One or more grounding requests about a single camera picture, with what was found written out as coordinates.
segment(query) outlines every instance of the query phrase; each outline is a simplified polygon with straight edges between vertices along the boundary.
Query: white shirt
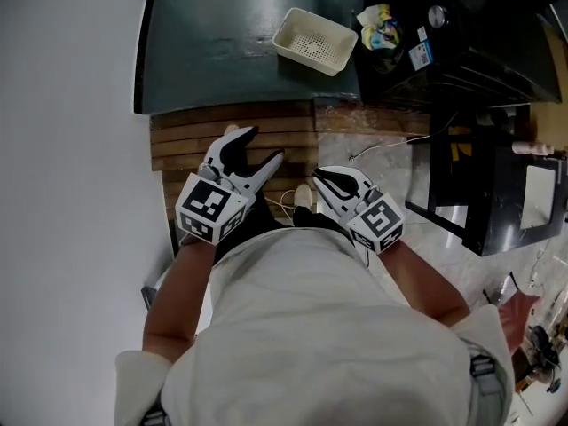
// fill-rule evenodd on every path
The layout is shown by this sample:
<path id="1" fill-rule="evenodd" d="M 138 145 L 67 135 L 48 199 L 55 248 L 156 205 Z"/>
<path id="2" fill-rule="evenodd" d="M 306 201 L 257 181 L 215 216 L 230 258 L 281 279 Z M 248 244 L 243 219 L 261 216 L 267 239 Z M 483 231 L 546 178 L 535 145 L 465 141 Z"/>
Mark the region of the white shirt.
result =
<path id="1" fill-rule="evenodd" d="M 138 425 L 160 393 L 173 426 L 465 426 L 472 345 L 512 393 L 493 306 L 447 328 L 392 300 L 339 233 L 261 235 L 228 253 L 211 285 L 211 325 L 174 365 L 117 357 L 117 426 Z"/>

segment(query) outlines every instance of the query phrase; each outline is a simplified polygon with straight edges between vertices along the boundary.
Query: white cable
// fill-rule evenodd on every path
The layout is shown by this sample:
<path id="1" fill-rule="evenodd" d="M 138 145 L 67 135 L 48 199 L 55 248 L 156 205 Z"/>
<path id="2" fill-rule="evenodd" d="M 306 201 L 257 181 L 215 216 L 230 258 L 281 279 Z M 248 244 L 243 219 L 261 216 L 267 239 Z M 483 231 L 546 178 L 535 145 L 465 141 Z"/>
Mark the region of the white cable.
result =
<path id="1" fill-rule="evenodd" d="M 267 197 L 264 197 L 267 201 L 275 204 L 275 205 L 279 205 L 282 208 L 282 211 L 284 212 L 284 214 L 288 217 L 288 219 L 290 220 L 290 223 L 292 223 L 292 225 L 294 224 L 294 221 L 292 221 L 292 218 L 290 217 L 290 215 L 288 214 L 288 212 L 286 211 L 286 209 L 296 209 L 296 207 L 290 207 L 288 205 L 284 205 L 282 202 L 284 201 L 284 196 L 288 193 L 293 193 L 295 191 L 295 189 L 288 189 L 281 197 L 280 197 L 280 203 L 273 201 L 271 199 L 268 199 Z"/>
<path id="2" fill-rule="evenodd" d="M 289 205 L 283 205 L 280 202 L 273 201 L 272 199 L 269 199 L 266 196 L 264 198 L 266 199 L 267 202 L 273 203 L 274 205 L 278 205 L 279 207 L 282 207 L 283 209 L 296 209 L 296 207 L 290 207 Z"/>
<path id="3" fill-rule="evenodd" d="M 437 136 L 438 134 L 441 134 L 442 132 L 444 132 L 448 126 L 450 126 L 450 123 L 454 120 L 455 116 L 458 113 L 456 112 L 452 118 L 450 118 L 450 121 L 448 123 L 446 123 L 446 126 L 441 129 L 440 131 L 438 131 L 436 134 L 430 134 L 429 136 L 421 136 L 419 138 L 413 138 L 412 140 L 404 140 L 402 142 L 397 142 L 396 144 L 387 144 L 385 146 L 370 146 L 368 148 L 366 148 L 365 150 L 363 150 L 362 152 L 360 152 L 359 154 L 354 154 L 352 156 L 349 157 L 349 162 L 355 162 L 357 160 L 357 158 L 359 158 L 361 155 L 365 154 L 366 152 L 369 152 L 371 150 L 375 150 L 376 148 L 386 148 L 387 146 L 402 146 L 404 144 L 407 144 L 408 142 L 415 142 L 415 140 L 423 140 L 425 138 L 433 138 L 434 136 Z"/>

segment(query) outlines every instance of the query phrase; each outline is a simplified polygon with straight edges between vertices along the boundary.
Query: white wall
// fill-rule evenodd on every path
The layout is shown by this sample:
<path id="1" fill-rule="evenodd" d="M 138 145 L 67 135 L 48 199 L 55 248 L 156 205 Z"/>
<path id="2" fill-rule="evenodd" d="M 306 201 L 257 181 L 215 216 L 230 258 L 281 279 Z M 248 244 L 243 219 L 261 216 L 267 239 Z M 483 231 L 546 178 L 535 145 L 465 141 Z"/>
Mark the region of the white wall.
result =
<path id="1" fill-rule="evenodd" d="M 0 0 L 0 423 L 112 424 L 114 356 L 170 258 L 147 119 L 145 0 Z"/>

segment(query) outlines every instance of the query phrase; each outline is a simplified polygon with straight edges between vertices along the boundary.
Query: marble floor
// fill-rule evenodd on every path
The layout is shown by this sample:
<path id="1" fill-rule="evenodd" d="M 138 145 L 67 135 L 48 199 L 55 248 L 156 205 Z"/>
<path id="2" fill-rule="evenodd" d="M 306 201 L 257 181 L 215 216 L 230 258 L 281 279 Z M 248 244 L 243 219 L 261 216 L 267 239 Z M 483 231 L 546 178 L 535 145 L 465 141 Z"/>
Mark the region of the marble floor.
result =
<path id="1" fill-rule="evenodd" d="M 406 212 L 403 240 L 424 260 L 434 266 L 463 294 L 471 307 L 486 303 L 489 295 L 499 291 L 503 281 L 513 272 L 519 287 L 525 293 L 543 296 L 535 308 L 531 322 L 548 327 L 556 311 L 566 304 L 568 285 L 568 232 L 550 241 L 542 241 L 525 248 L 514 249 L 495 256 L 479 257 L 462 246 L 462 241 L 448 231 L 404 208 L 406 197 L 426 206 L 430 147 L 400 144 L 377 148 L 361 155 L 351 163 L 349 158 L 376 144 L 391 145 L 404 142 L 403 138 L 321 134 L 319 136 L 319 165 L 339 164 L 361 169 L 381 190 L 390 193 Z M 467 207 L 444 207 L 438 214 L 463 225 Z M 385 288 L 404 302 L 396 285 L 387 275 L 375 255 L 370 257 L 370 268 L 382 280 Z"/>

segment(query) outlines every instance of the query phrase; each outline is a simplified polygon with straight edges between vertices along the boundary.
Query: fiducial marker cube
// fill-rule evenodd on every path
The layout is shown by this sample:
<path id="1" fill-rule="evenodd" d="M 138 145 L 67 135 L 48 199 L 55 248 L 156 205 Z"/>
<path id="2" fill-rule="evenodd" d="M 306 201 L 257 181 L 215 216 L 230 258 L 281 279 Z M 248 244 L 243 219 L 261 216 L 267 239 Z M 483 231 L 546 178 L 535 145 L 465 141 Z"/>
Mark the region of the fiducial marker cube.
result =
<path id="1" fill-rule="evenodd" d="M 347 223 L 351 237 L 380 254 L 402 237 L 405 217 L 389 194 L 371 203 Z"/>
<path id="2" fill-rule="evenodd" d="M 190 174 L 176 202 L 177 225 L 216 246 L 244 220 L 248 202 L 240 194 Z"/>

